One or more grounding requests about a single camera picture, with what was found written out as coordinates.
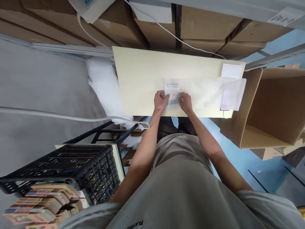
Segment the white cable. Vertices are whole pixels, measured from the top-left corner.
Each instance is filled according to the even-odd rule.
[[[134,7],[133,5],[131,5],[127,0],[124,0],[128,5],[130,5],[132,8],[135,8],[136,10],[140,11],[141,13],[145,14],[146,16],[150,17],[152,20],[154,20],[162,29],[164,29],[166,32],[168,32],[169,34],[171,34],[173,37],[175,37],[178,41],[182,42],[183,44],[186,44],[187,46],[193,48],[193,49],[196,49],[196,50],[200,50],[200,51],[203,51],[203,52],[207,52],[207,53],[212,53],[212,54],[215,54],[217,56],[220,56],[222,57],[223,59],[226,60],[226,58],[224,58],[222,55],[218,55],[216,53],[213,53],[213,52],[208,52],[208,51],[204,51],[202,49],[198,49],[198,48],[195,48],[187,43],[185,43],[184,41],[180,40],[178,37],[176,37],[175,35],[173,35],[170,31],[168,31],[166,28],[164,28],[156,19],[154,19],[152,16],[144,13],[143,11],[139,10],[138,8]]]
[[[36,110],[29,110],[29,109],[21,109],[21,108],[8,108],[8,107],[0,107],[0,112],[2,113],[14,113],[14,114],[24,114],[24,115],[38,115],[38,116],[46,116],[46,117],[54,117],[54,118],[62,118],[62,119],[70,119],[70,120],[76,120],[76,121],[87,121],[87,122],[97,122],[97,121],[104,121],[108,119],[120,119],[126,122],[132,122],[134,124],[145,124],[148,127],[142,128],[142,129],[149,129],[149,123],[146,121],[130,121],[125,118],[111,116],[111,117],[105,117],[105,118],[99,118],[99,119],[87,119],[87,118],[78,118],[70,115],[65,114],[57,114],[57,113],[51,113],[51,112],[45,112],[45,111],[36,111]]]
[[[77,21],[78,21],[80,27],[83,29],[83,31],[84,31],[89,37],[91,37],[93,40],[95,40],[95,41],[96,41],[97,43],[99,43],[100,45],[105,46],[105,47],[109,48],[109,49],[112,51],[112,48],[108,47],[107,45],[103,44],[102,42],[100,42],[100,41],[98,41],[97,39],[93,38],[89,33],[87,33],[87,31],[84,29],[84,27],[82,26],[82,23],[81,23],[81,21],[80,21],[80,15],[77,13],[76,16],[77,16]]]

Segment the clear plastic bag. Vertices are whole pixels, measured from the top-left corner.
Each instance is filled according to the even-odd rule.
[[[165,107],[166,110],[179,109],[180,84],[179,79],[164,79],[165,95],[169,94],[169,99]]]
[[[170,86],[177,86],[179,92],[188,93],[192,97],[193,109],[239,110],[244,93],[246,79],[205,78],[205,79],[164,79],[165,94],[171,97],[166,110],[179,109],[179,101],[175,99],[176,90]]]

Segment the brown cardboard box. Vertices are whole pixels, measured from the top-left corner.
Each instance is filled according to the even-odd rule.
[[[63,43],[0,18],[0,33],[30,43],[63,45]]]
[[[182,39],[225,40],[241,22],[241,17],[182,6]]]
[[[32,13],[58,25],[61,28],[89,41],[94,45],[100,45],[98,42],[90,38],[80,27],[76,11],[68,0],[21,0],[23,7]],[[110,37],[99,31],[92,24],[86,23],[81,18],[84,29],[96,40],[104,45],[111,47],[113,45],[119,46]]]
[[[162,29],[157,23],[140,21],[134,13],[133,18],[148,40],[150,48],[166,50],[176,49],[176,38]],[[173,22],[171,24],[161,23],[161,25],[172,34],[176,35],[174,14]]]
[[[224,46],[224,40],[189,40],[183,39],[183,41],[195,48],[205,50],[207,52],[216,53]],[[182,43],[181,54],[187,54],[192,56],[212,57],[212,53],[206,53],[200,50],[196,50]]]
[[[226,59],[241,60],[266,47],[264,42],[229,41],[217,54]]]
[[[116,0],[93,25],[122,47],[148,49],[148,41],[124,0]]]
[[[232,41],[271,42],[292,30],[280,25],[244,19],[234,33]]]
[[[256,156],[258,156],[263,161],[270,160],[276,156],[283,156],[280,152],[278,152],[274,148],[266,148],[266,149],[250,149]]]
[[[93,46],[91,42],[24,9],[19,0],[0,1],[0,18],[53,38],[64,44]]]
[[[220,132],[241,149],[295,144],[305,126],[305,70],[259,68],[243,78],[240,109],[222,121]]]

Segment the wall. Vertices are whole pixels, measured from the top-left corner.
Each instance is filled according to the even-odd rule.
[[[84,62],[0,40],[0,106],[105,117],[87,81]],[[0,177],[101,124],[0,113]],[[15,201],[0,191],[0,213]],[[3,216],[0,225],[12,228]]]

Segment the gray t-shirt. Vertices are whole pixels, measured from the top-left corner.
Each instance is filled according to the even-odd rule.
[[[160,140],[152,172],[130,199],[99,204],[67,219],[61,229],[305,228],[293,203],[258,191],[233,194],[213,174],[196,136]]]

